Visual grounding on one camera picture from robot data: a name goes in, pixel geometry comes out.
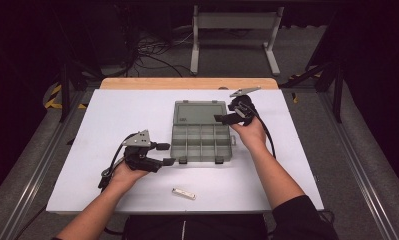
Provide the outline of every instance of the small white object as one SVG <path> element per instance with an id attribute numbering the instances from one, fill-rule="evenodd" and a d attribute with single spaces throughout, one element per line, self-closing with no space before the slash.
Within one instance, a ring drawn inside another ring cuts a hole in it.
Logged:
<path id="1" fill-rule="evenodd" d="M 188 199 L 192 199 L 192 200 L 196 199 L 196 195 L 195 194 L 190 193 L 190 192 L 186 192 L 186 191 L 178 189 L 178 188 L 173 188 L 172 192 L 177 194 L 177 195 L 186 197 Z"/>

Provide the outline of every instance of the person's right hand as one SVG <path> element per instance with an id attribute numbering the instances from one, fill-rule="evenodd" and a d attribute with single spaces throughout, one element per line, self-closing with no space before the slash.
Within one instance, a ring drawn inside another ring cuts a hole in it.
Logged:
<path id="1" fill-rule="evenodd" d="M 267 138 L 264 128 L 257 117 L 254 117 L 248 126 L 233 124 L 230 127 L 240 135 L 240 139 L 242 139 L 243 144 L 245 144 L 249 151 L 260 147 L 266 148 L 265 141 Z"/>

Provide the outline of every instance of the forearm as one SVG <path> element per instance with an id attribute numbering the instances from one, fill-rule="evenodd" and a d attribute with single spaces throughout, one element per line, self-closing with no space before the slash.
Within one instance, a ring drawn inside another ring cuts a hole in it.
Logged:
<path id="1" fill-rule="evenodd" d="M 250 152 L 272 209 L 292 198 L 304 195 L 303 190 L 265 145 L 251 147 Z"/>
<path id="2" fill-rule="evenodd" d="M 120 191 L 106 188 L 57 237 L 65 240 L 98 239 L 122 196 Z"/>

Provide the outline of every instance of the hand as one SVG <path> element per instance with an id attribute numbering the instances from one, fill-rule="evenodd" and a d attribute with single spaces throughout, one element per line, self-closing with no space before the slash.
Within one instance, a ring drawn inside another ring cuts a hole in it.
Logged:
<path id="1" fill-rule="evenodd" d="M 259 147 L 266 148 L 265 141 L 267 137 L 257 117 L 254 117 L 248 126 L 233 124 L 230 127 L 240 135 L 240 139 L 242 139 L 243 144 L 245 144 L 249 151 Z"/>
<path id="2" fill-rule="evenodd" d="M 120 194 L 130 190 L 137 180 L 146 176 L 149 172 L 142 170 L 131 170 L 124 162 L 120 163 L 114 171 L 108 188 L 117 191 Z"/>

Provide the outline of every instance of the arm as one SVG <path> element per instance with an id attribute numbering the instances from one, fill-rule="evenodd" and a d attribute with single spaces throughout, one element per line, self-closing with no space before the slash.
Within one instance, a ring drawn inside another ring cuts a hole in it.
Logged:
<path id="1" fill-rule="evenodd" d="M 268 151 L 266 136 L 259 120 L 254 117 L 248 126 L 233 124 L 251 153 L 256 171 L 272 209 L 295 197 L 305 195 L 299 185 Z"/>
<path id="2" fill-rule="evenodd" d="M 141 170 L 132 171 L 126 164 L 120 164 L 115 169 L 114 176 L 105 191 L 72 220 L 57 237 L 65 240 L 98 239 L 121 197 L 147 173 Z"/>

